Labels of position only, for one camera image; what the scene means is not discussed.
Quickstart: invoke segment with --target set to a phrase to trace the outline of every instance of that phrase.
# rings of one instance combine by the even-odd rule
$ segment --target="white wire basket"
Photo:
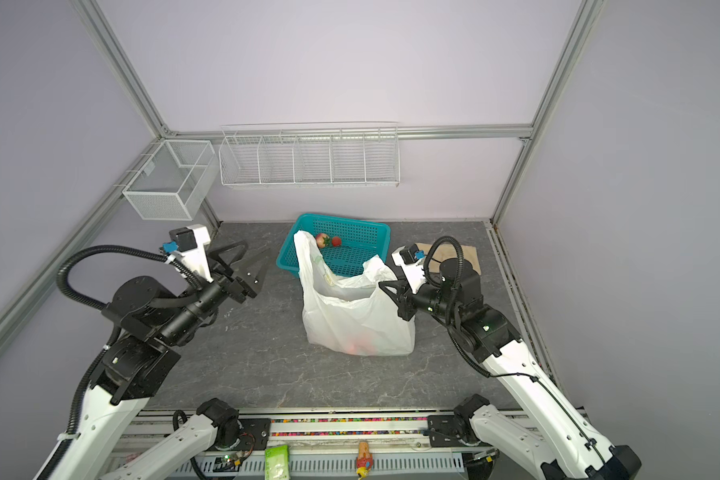
[[[218,174],[208,140],[163,140],[123,195],[144,220],[192,220]]]
[[[398,185],[397,127],[222,127],[221,183],[231,188]]]

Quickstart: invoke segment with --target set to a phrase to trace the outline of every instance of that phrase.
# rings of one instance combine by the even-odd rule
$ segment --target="white wire rack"
[[[123,195],[144,220],[192,220],[218,174],[208,140],[163,140]]]
[[[222,127],[221,183],[231,188],[347,187],[400,183],[394,124],[254,130]]]

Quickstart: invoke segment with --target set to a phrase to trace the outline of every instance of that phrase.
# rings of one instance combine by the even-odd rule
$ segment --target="gray marble tabletop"
[[[488,234],[481,222],[399,222],[390,251],[451,235],[477,247],[485,302],[515,322]],[[250,251],[279,252],[291,224],[223,224],[213,246],[248,240]],[[219,397],[243,407],[453,408],[480,393],[498,408],[518,408],[497,379],[485,379],[457,354],[445,329],[418,316],[408,356],[364,357],[307,342],[302,287],[272,265],[264,288],[243,304],[228,300],[219,319],[200,329],[147,408],[194,409]]]

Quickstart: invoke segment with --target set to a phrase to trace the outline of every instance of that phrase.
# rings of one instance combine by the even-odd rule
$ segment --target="toy fruit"
[[[317,242],[317,246],[325,248],[331,244],[331,237],[326,234],[317,234],[315,241]]]

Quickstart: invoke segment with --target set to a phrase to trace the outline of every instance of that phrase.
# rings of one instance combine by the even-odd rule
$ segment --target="white cable tie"
[[[56,439],[57,439],[59,442],[62,442],[63,440],[77,440],[77,437],[79,437],[79,436],[80,436],[79,433],[66,433],[66,432],[64,432],[64,433],[60,433],[59,436],[56,437]]]

